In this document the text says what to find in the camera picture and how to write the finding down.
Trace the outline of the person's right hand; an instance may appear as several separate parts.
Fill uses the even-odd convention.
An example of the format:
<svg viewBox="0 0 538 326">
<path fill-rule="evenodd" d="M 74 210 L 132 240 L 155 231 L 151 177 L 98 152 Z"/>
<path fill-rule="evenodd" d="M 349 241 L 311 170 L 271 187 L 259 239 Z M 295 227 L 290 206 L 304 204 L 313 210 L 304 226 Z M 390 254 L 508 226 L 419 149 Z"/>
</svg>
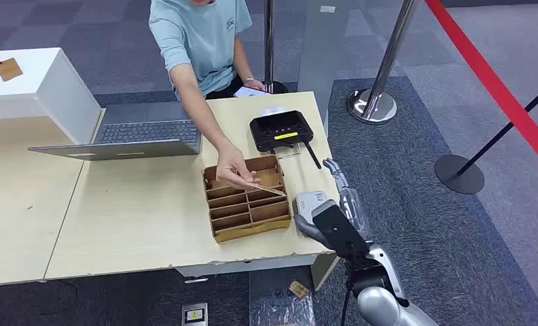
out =
<svg viewBox="0 0 538 326">
<path fill-rule="evenodd" d="M 250 189 L 253 184 L 259 184 L 255 171 L 249 171 L 242 152 L 231 142 L 221 145 L 218 149 L 216 168 L 217 180 L 235 189 Z"/>
</svg>

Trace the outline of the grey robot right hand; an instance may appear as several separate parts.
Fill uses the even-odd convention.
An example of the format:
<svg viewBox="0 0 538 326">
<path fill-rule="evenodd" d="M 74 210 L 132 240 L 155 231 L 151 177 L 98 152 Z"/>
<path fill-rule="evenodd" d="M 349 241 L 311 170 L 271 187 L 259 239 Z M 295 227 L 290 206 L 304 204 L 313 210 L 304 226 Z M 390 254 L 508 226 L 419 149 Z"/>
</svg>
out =
<svg viewBox="0 0 538 326">
<path fill-rule="evenodd" d="M 322 191 L 298 193 L 295 197 L 297 211 L 293 215 L 295 226 L 304 236 L 342 257 L 347 256 L 350 249 L 367 254 L 373 240 L 357 190 L 348 184 L 333 159 L 324 159 L 323 166 L 334 178 L 339 200 L 329 198 Z"/>
</svg>

